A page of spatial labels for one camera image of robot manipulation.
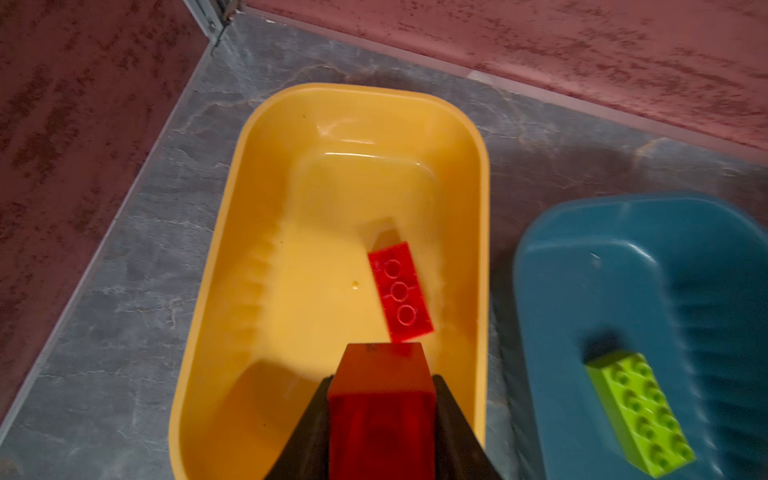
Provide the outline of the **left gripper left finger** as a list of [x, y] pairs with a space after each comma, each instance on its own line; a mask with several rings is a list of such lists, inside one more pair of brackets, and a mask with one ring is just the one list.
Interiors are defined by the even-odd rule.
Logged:
[[329, 478], [330, 413], [327, 394], [332, 379], [329, 376], [320, 382], [265, 480]]

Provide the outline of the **red long brick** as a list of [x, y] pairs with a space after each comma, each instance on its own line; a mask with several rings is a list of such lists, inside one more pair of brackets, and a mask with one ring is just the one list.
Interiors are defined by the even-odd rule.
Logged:
[[401, 242], [368, 253], [368, 261], [393, 343], [434, 331], [409, 244]]

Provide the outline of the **red brick cluster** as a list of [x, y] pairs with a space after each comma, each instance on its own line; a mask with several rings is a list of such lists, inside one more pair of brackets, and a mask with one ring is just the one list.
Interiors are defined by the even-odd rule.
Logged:
[[349, 344], [327, 400], [331, 479], [436, 477], [436, 389], [421, 344]]

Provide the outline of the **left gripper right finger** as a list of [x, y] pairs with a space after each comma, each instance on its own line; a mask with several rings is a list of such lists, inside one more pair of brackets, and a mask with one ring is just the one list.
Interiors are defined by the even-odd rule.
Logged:
[[432, 380], [436, 389], [436, 479], [500, 480], [443, 377], [434, 375]]

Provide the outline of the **green brick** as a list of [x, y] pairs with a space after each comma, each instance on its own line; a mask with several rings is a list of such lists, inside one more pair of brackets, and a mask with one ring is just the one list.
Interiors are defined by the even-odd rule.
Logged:
[[615, 351], [585, 370], [631, 465], [658, 479], [696, 460], [644, 355]]

